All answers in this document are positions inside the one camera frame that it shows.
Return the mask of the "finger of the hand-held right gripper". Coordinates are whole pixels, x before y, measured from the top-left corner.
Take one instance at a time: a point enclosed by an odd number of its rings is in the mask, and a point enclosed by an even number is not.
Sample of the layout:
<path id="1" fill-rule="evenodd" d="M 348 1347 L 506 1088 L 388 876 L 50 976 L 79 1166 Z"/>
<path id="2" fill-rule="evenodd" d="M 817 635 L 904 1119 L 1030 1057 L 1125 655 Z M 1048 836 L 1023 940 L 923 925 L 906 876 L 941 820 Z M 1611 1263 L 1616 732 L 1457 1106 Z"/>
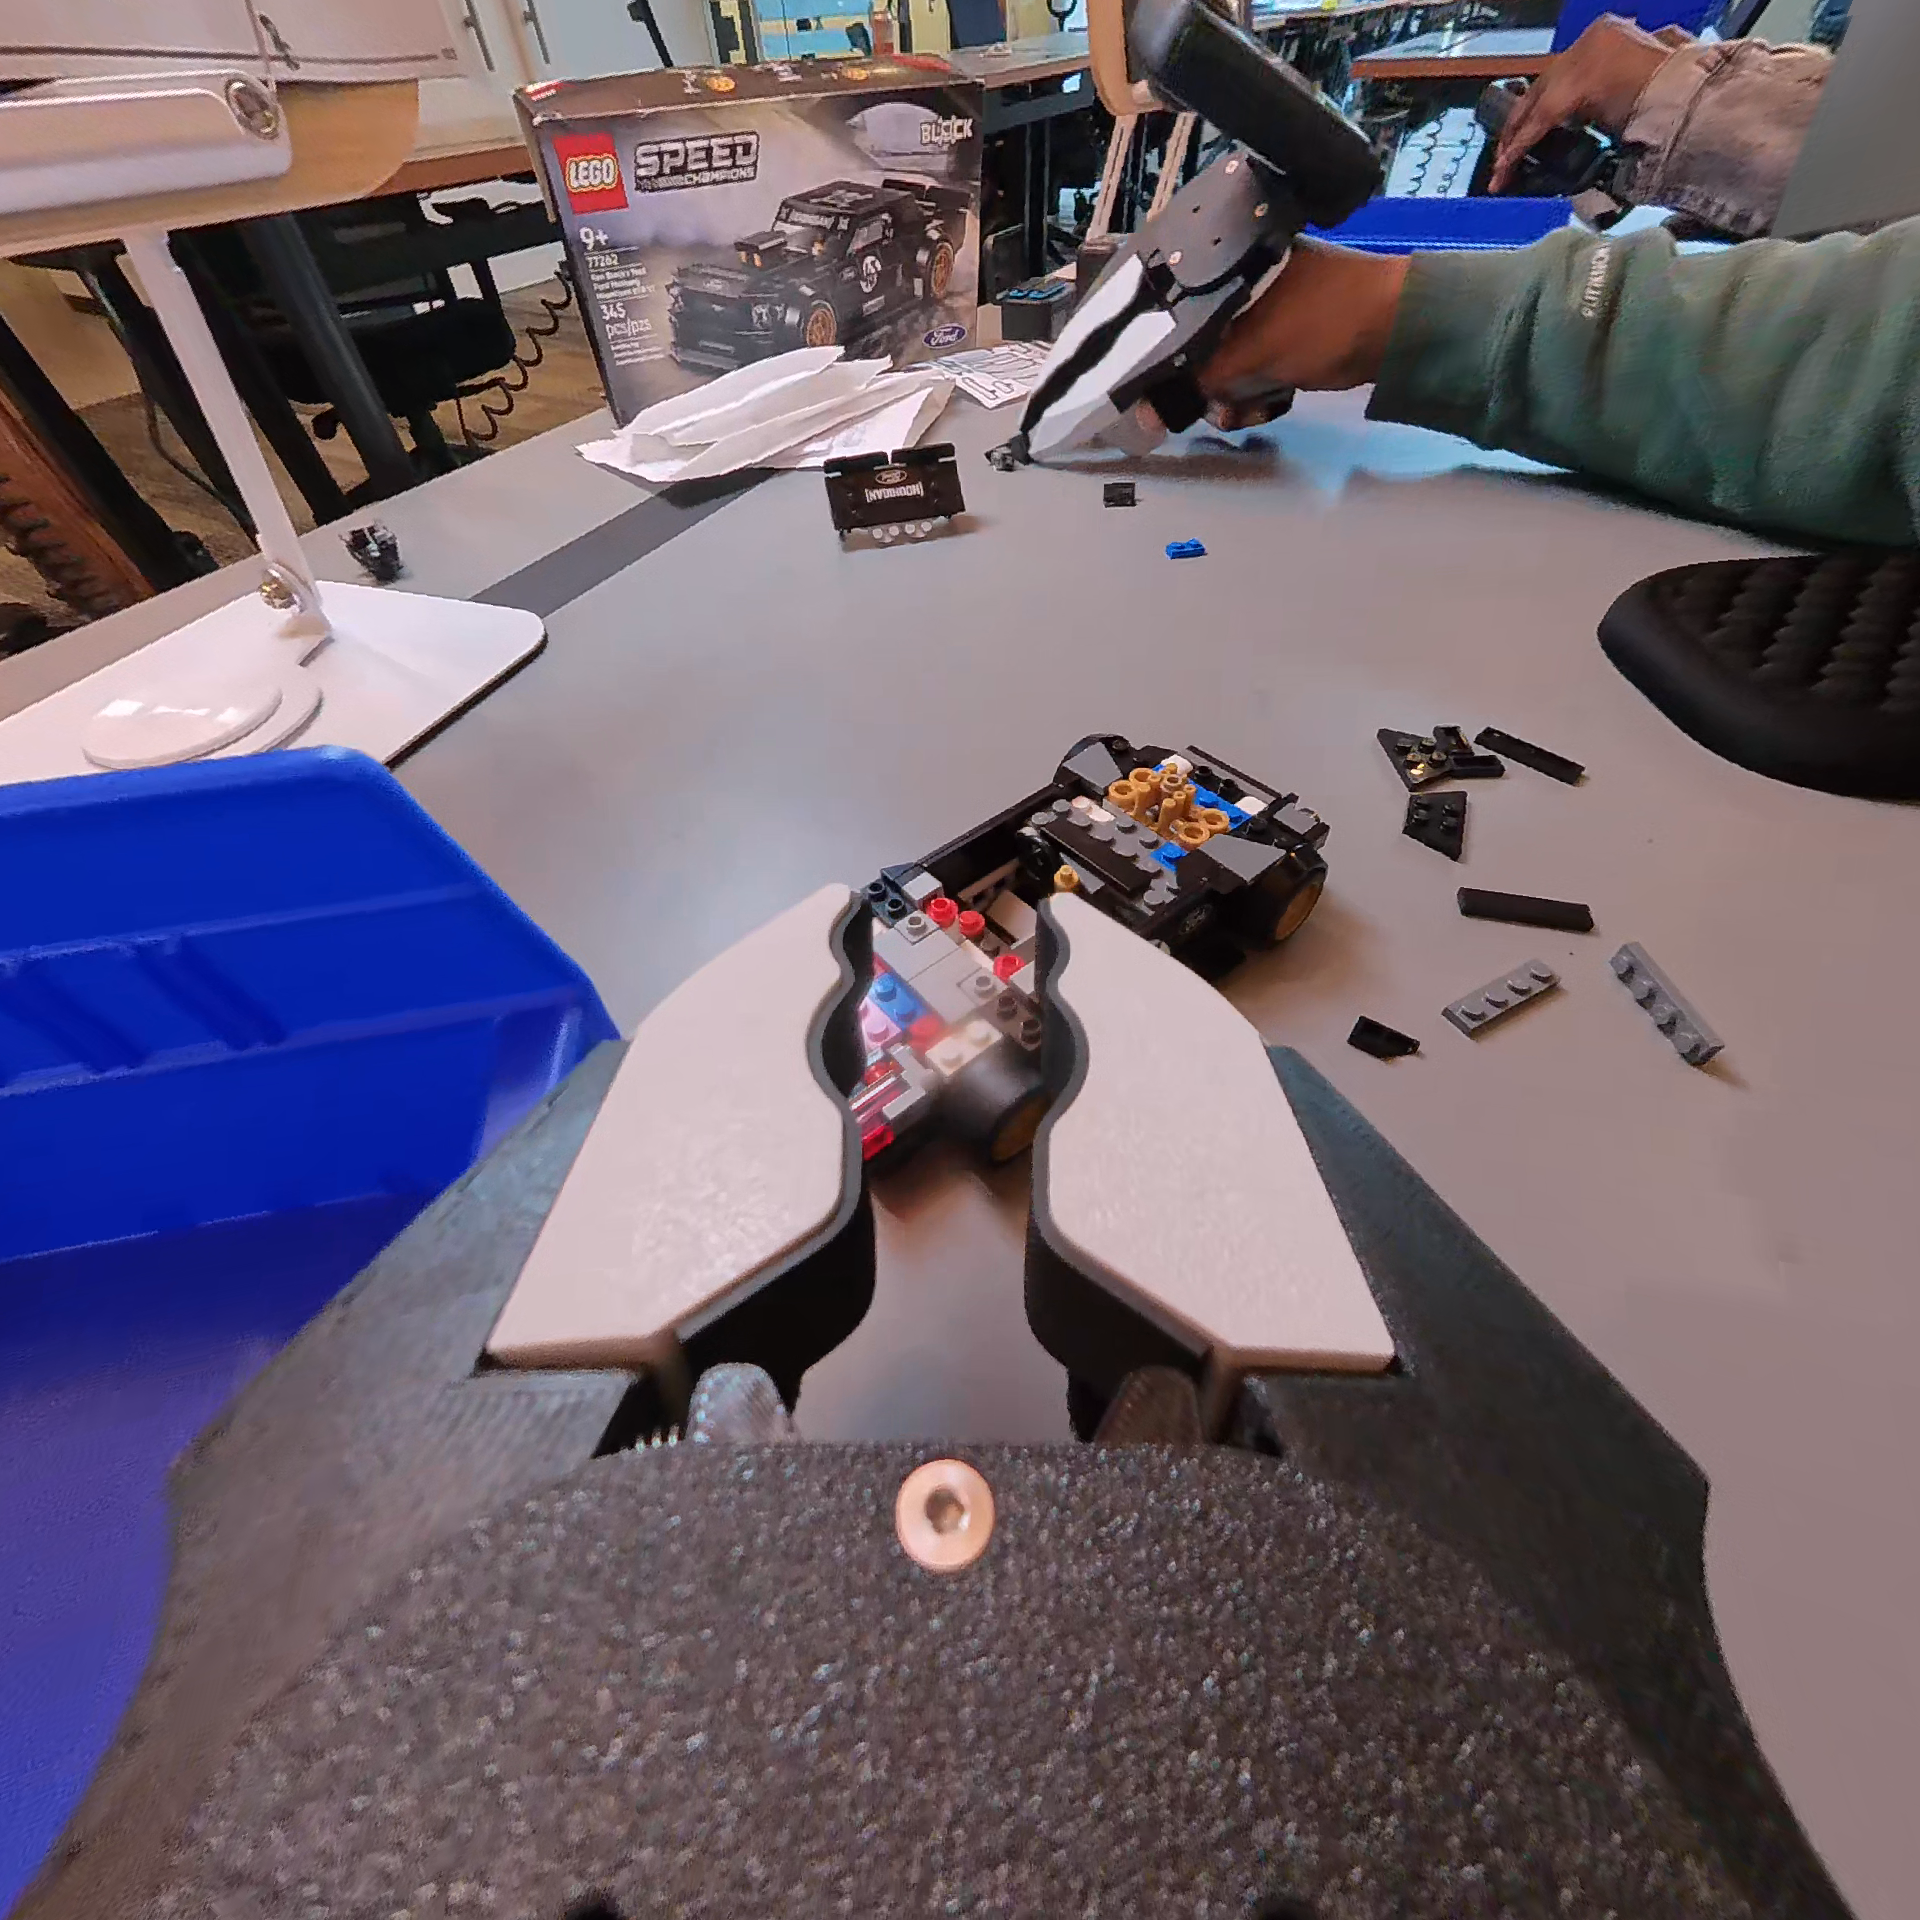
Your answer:
<path id="1" fill-rule="evenodd" d="M 1154 298 L 1081 301 L 1047 360 L 1047 460 L 1116 429 L 1180 347 L 1180 310 Z"/>
<path id="2" fill-rule="evenodd" d="M 1021 456 L 1089 445 L 1121 420 L 1114 392 L 1154 347 L 1154 294 L 1140 256 L 1114 256 L 1048 352 L 1021 414 Z"/>

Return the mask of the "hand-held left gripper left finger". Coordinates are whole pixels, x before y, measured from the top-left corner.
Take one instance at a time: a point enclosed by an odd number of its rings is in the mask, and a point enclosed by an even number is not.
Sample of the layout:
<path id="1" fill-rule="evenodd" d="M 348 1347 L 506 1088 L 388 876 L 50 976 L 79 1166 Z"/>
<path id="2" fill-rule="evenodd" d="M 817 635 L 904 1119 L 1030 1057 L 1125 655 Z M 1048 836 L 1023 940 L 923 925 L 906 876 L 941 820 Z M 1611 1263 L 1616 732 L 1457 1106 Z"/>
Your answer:
<path id="1" fill-rule="evenodd" d="M 720 1362 L 782 1389 L 875 1300 L 851 1110 L 873 925 L 824 885 L 720 953 L 636 1029 L 488 1356 L 682 1389 Z"/>

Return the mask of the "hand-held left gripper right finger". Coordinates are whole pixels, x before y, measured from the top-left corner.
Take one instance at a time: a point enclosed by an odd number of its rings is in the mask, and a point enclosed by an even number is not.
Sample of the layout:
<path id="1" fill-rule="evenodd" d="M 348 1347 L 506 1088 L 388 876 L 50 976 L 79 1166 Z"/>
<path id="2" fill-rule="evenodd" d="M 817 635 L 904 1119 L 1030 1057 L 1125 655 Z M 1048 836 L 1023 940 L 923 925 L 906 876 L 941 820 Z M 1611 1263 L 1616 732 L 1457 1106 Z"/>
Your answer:
<path id="1" fill-rule="evenodd" d="M 1041 911 L 1043 1068 L 1028 1321 L 1074 1433 L 1143 1371 L 1220 1438 L 1246 1380 L 1393 1380 L 1397 1343 L 1260 1031 L 1076 894 Z"/>

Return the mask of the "black lego car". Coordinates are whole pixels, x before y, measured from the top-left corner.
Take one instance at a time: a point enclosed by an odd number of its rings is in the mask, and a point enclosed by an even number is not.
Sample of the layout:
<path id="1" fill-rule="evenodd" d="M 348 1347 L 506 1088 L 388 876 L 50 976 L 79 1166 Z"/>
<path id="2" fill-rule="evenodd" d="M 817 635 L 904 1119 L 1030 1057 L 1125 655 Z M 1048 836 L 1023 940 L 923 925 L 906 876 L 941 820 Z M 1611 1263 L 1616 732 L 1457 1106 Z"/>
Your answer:
<path id="1" fill-rule="evenodd" d="M 1198 746 L 1078 741 L 1043 788 L 864 889 L 873 980 L 850 1099 L 871 1172 L 948 1137 L 983 1164 L 1045 1117 L 1039 911 L 1072 893 L 1211 982 L 1308 924 L 1328 821 Z"/>

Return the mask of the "blue plastic bin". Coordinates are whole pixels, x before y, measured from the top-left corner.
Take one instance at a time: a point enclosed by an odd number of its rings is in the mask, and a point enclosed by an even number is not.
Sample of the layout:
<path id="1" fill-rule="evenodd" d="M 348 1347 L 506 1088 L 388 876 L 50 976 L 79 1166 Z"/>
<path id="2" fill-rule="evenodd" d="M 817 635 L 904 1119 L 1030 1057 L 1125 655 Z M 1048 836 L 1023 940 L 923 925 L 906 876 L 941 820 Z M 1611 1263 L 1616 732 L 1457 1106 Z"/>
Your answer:
<path id="1" fill-rule="evenodd" d="M 165 1478 L 618 1035 L 371 756 L 5 787 L 3 1894 L 154 1641 Z"/>
<path id="2" fill-rule="evenodd" d="M 1377 256 L 1507 252 L 1532 246 L 1574 223 L 1567 197 L 1388 197 L 1364 204 L 1337 226 L 1309 226 L 1313 241 Z"/>

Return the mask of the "another person's forearm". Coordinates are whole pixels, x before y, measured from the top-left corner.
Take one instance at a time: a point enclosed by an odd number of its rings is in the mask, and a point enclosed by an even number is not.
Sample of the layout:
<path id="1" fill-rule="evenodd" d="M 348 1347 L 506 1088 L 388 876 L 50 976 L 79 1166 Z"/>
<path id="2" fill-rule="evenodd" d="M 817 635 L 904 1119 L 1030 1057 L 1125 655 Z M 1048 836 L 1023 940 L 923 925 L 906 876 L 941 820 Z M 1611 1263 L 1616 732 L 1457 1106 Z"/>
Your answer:
<path id="1" fill-rule="evenodd" d="M 1760 38 L 1674 47 L 1622 133 L 1625 204 L 1738 241 L 1773 230 L 1835 57 Z"/>

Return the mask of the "black printed lego panel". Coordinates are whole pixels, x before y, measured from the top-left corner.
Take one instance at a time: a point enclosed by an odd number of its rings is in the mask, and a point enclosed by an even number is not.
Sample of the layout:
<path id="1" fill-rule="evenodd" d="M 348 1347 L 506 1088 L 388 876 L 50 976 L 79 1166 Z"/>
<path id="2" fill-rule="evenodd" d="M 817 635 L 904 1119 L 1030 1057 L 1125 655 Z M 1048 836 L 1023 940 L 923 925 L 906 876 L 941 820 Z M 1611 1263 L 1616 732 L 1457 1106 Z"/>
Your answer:
<path id="1" fill-rule="evenodd" d="M 842 548 L 926 540 L 966 515 L 952 444 L 835 458 L 824 465 L 824 484 Z"/>

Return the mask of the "grey lego plate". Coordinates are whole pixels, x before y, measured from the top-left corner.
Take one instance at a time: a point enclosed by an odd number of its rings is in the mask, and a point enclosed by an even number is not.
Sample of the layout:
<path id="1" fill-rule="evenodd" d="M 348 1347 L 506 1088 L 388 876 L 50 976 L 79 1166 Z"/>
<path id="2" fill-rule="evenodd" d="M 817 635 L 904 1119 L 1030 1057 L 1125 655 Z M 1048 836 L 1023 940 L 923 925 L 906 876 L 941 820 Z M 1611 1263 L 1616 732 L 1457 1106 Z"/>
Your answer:
<path id="1" fill-rule="evenodd" d="M 1640 944 L 1625 944 L 1611 958 L 1611 969 L 1629 991 L 1645 1018 L 1664 1035 L 1685 1062 L 1704 1068 L 1716 1060 L 1726 1044 L 1698 1007 L 1678 991 L 1669 973 Z"/>
<path id="2" fill-rule="evenodd" d="M 1483 987 L 1450 1000 L 1443 1007 L 1443 1018 L 1455 1031 L 1481 1037 L 1527 1006 L 1558 993 L 1559 987 L 1561 976 L 1549 962 L 1521 962 Z"/>

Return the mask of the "lego set box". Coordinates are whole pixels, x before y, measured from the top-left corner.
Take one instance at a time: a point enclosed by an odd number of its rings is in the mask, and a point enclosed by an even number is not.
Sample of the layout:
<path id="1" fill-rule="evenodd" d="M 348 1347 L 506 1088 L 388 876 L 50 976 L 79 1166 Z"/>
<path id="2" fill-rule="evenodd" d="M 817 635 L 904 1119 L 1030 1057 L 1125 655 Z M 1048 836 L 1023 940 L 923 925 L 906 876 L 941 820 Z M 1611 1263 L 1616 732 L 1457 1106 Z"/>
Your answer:
<path id="1" fill-rule="evenodd" d="M 550 79 L 516 106 L 616 420 L 782 352 L 974 347 L 988 108 L 948 60 Z"/>

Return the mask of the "person's right hand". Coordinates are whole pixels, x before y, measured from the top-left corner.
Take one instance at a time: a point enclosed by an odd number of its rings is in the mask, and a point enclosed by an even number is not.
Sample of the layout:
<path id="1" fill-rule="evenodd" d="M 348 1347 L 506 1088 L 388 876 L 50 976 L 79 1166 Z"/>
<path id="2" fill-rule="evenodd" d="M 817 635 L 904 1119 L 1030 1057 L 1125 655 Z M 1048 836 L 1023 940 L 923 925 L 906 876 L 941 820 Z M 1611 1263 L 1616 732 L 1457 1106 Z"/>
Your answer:
<path id="1" fill-rule="evenodd" d="M 1377 381 L 1412 259 L 1302 237 L 1266 292 L 1224 334 L 1198 383 L 1222 431 L 1273 420 L 1280 392 Z"/>

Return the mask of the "white printed paper sheet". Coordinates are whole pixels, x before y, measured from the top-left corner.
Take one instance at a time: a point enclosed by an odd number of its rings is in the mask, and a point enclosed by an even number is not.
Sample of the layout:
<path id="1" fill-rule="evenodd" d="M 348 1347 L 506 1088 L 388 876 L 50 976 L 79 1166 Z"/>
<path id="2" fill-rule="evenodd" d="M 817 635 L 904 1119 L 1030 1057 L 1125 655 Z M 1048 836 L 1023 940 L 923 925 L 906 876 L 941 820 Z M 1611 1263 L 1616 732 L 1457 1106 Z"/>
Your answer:
<path id="1" fill-rule="evenodd" d="M 990 349 L 950 352 L 937 371 L 985 409 L 1023 403 L 1045 371 L 1048 341 L 1003 341 Z"/>

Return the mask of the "white monitor stand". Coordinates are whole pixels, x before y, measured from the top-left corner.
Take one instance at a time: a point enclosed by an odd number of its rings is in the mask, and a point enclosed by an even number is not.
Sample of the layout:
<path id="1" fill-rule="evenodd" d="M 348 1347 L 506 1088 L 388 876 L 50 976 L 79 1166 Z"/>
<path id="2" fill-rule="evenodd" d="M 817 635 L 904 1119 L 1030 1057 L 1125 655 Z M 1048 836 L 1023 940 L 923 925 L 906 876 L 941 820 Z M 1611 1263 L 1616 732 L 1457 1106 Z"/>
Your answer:
<path id="1" fill-rule="evenodd" d="M 1123 2 L 1087 2 L 1085 15 L 1089 16 L 1092 84 L 1112 117 L 1089 223 L 1089 245 L 1105 246 L 1114 232 L 1112 221 L 1136 133 L 1145 119 L 1171 111 L 1173 106 L 1147 80 L 1134 75 L 1129 38 L 1131 6 Z M 1162 214 L 1165 206 L 1174 199 L 1187 168 L 1194 128 L 1194 113 L 1185 110 L 1174 113 L 1174 126 L 1165 142 L 1162 175 L 1158 175 L 1158 184 L 1147 206 L 1149 217 Z"/>
<path id="2" fill-rule="evenodd" d="M 214 64 L 46 79 L 3 111 L 5 254 L 121 241 L 255 518 L 258 584 L 3 725 L 6 783 L 266 754 L 393 763 L 525 666 L 532 611 L 322 582 L 171 234 L 269 212 L 293 162 L 276 82 Z"/>

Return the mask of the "black wrist rest pad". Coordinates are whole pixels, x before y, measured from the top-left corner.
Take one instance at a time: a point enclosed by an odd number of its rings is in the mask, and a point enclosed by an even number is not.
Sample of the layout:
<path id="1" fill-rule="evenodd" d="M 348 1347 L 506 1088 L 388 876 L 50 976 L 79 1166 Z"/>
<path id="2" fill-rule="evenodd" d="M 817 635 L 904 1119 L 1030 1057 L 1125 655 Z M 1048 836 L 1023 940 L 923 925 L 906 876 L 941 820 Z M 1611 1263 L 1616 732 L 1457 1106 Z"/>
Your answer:
<path id="1" fill-rule="evenodd" d="M 1700 562 L 1623 591 L 1611 663 L 1711 754 L 1806 788 L 1919 801 L 1919 553 Z"/>

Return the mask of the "wooden table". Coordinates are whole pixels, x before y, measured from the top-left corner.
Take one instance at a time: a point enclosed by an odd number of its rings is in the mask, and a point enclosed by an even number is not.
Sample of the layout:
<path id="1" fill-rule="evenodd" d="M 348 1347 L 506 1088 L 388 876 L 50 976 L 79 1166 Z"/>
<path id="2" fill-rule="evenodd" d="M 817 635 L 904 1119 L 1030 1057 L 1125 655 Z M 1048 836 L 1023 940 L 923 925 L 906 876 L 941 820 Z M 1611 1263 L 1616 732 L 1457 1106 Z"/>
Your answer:
<path id="1" fill-rule="evenodd" d="M 530 173 L 537 162 L 506 91 L 466 79 L 280 82 L 293 162 L 269 212 L 349 204 Z"/>

